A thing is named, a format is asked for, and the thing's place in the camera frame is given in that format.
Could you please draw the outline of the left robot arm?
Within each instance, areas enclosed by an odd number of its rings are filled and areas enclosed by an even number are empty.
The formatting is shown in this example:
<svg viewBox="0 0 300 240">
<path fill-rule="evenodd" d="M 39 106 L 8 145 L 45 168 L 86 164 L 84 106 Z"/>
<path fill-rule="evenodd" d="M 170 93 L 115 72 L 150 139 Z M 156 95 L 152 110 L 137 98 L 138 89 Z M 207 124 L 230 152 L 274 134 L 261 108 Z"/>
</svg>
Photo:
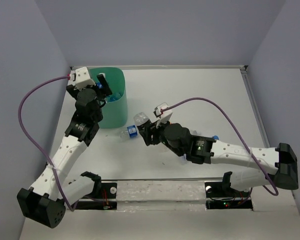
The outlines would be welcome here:
<svg viewBox="0 0 300 240">
<path fill-rule="evenodd" d="M 66 77 L 74 81 L 66 90 L 75 99 L 75 112 L 54 156 L 44 153 L 47 160 L 44 171 L 29 188 L 21 188 L 16 197 L 24 217 L 51 229 L 60 224 L 67 209 L 76 209 L 81 198 L 95 200 L 102 194 L 101 177 L 89 171 L 63 186 L 75 162 L 100 129 L 105 99 L 112 94 L 105 74 L 96 77 L 98 83 L 87 70 Z"/>
</svg>

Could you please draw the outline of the small blue label bottle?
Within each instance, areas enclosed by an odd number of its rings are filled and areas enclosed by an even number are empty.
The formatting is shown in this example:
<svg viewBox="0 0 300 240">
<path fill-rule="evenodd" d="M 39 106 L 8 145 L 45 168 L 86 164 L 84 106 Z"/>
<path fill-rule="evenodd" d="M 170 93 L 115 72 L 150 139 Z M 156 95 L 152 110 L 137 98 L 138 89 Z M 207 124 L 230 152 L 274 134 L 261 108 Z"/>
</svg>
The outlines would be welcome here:
<svg viewBox="0 0 300 240">
<path fill-rule="evenodd" d="M 139 136 L 138 128 L 133 125 L 124 126 L 119 130 L 120 138 L 124 141 L 134 139 Z"/>
</svg>

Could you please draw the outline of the blue label bottle white cap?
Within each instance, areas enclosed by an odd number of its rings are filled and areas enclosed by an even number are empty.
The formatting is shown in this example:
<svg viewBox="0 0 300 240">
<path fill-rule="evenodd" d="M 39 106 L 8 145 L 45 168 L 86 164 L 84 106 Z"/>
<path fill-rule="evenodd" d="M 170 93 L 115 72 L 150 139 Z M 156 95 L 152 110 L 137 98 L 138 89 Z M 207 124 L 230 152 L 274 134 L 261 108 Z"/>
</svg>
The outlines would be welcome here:
<svg viewBox="0 0 300 240">
<path fill-rule="evenodd" d="M 108 91 L 110 89 L 104 73 L 99 73 L 97 76 L 97 86 L 99 89 Z"/>
</svg>

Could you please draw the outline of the black label bottle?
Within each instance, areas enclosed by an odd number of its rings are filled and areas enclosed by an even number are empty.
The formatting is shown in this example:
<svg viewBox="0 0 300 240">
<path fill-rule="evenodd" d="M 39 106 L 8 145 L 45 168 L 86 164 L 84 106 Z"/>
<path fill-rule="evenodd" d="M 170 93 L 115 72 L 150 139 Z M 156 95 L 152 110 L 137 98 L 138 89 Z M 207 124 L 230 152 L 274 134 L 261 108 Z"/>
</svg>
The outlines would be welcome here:
<svg viewBox="0 0 300 240">
<path fill-rule="evenodd" d="M 144 112 L 137 113 L 134 117 L 134 125 L 139 131 L 143 131 L 145 128 L 151 125 L 149 117 Z"/>
</svg>

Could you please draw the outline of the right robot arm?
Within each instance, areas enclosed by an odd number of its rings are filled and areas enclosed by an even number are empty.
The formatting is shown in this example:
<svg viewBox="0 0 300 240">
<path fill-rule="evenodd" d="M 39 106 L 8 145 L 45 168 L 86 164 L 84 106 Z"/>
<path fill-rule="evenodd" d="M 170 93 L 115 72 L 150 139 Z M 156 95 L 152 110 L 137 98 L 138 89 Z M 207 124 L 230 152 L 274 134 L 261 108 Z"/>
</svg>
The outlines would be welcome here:
<svg viewBox="0 0 300 240">
<path fill-rule="evenodd" d="M 147 120 L 136 127 L 147 146 L 163 144 L 193 164 L 244 167 L 243 171 L 224 173 L 220 190 L 225 196 L 265 185 L 284 190 L 299 188 L 297 156 L 287 143 L 270 148 L 245 148 L 212 137 L 192 135 L 188 128 L 179 123 Z"/>
</svg>

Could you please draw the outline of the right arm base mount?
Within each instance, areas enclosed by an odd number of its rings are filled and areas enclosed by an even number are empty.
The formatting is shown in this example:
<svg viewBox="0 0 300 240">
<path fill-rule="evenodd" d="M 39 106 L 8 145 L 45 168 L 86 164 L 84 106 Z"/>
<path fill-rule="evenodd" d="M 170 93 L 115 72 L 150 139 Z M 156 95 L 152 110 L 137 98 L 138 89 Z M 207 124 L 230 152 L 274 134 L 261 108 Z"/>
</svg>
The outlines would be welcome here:
<svg viewBox="0 0 300 240">
<path fill-rule="evenodd" d="M 230 182 L 233 172 L 223 175 L 221 181 L 208 181 L 204 183 L 206 203 L 208 210 L 253 210 L 251 191 L 239 191 L 231 188 Z"/>
</svg>

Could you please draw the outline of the blue cap crushed bottle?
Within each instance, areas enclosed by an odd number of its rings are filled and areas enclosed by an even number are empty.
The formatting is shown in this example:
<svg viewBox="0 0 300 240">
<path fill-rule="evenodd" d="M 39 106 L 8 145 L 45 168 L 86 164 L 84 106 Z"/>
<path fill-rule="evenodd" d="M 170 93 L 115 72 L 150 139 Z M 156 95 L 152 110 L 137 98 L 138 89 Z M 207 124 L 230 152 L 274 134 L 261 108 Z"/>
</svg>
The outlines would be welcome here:
<svg viewBox="0 0 300 240">
<path fill-rule="evenodd" d="M 211 157 L 214 156 L 212 151 L 213 144 L 219 140 L 219 137 L 192 135 L 190 146 L 186 149 L 184 158 L 193 164 L 203 165 L 211 164 Z"/>
</svg>

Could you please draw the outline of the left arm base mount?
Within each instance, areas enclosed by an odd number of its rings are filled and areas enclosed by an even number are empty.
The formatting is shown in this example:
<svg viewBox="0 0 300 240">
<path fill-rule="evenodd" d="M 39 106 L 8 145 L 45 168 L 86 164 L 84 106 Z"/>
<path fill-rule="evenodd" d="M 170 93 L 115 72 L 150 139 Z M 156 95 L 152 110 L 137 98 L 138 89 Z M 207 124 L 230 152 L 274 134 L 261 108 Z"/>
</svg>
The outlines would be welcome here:
<svg viewBox="0 0 300 240">
<path fill-rule="evenodd" d="M 102 181 L 89 195 L 92 198 L 92 210 L 117 209 L 117 183 Z"/>
</svg>

